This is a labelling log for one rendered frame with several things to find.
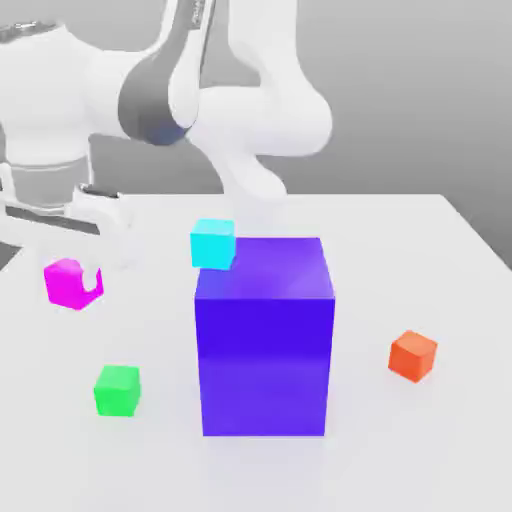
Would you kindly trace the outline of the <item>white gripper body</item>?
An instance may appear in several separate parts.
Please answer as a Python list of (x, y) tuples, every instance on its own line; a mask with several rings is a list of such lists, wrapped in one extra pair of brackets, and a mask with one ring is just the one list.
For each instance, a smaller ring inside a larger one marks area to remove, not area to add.
[(0, 239), (72, 258), (108, 258), (123, 252), (133, 212), (122, 200), (74, 200), (48, 213), (0, 200)]

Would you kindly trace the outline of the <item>small magenta cube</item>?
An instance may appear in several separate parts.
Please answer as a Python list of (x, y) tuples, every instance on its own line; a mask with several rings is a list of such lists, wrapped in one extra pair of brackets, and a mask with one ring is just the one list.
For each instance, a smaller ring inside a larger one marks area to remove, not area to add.
[(73, 310), (82, 310), (104, 294), (101, 270), (91, 290), (83, 284), (84, 271), (77, 260), (64, 258), (44, 268), (44, 280), (50, 303)]

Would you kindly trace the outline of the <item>small green cube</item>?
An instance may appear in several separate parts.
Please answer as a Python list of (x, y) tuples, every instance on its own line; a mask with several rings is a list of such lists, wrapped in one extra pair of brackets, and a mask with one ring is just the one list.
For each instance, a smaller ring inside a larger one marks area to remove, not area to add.
[(135, 366), (105, 365), (93, 392), (100, 416), (133, 417), (141, 396), (140, 370)]

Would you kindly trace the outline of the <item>small cyan cube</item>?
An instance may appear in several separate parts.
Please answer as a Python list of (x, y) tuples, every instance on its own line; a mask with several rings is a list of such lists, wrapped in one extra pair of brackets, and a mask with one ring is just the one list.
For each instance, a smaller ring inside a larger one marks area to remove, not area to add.
[(199, 219), (191, 233), (194, 268), (229, 270), (236, 254), (235, 223), (225, 219)]

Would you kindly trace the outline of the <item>small orange cube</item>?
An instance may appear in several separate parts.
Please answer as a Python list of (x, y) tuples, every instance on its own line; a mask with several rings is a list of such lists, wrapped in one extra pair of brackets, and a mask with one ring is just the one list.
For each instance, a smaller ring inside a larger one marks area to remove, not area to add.
[(388, 368), (418, 383), (433, 368), (438, 343), (414, 331), (405, 331), (392, 344)]

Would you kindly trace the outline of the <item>large purple box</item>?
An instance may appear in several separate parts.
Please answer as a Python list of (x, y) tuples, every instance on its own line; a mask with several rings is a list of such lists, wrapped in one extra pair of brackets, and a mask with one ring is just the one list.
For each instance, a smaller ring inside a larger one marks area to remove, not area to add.
[(206, 436), (324, 434), (335, 292), (317, 237), (240, 238), (194, 297)]

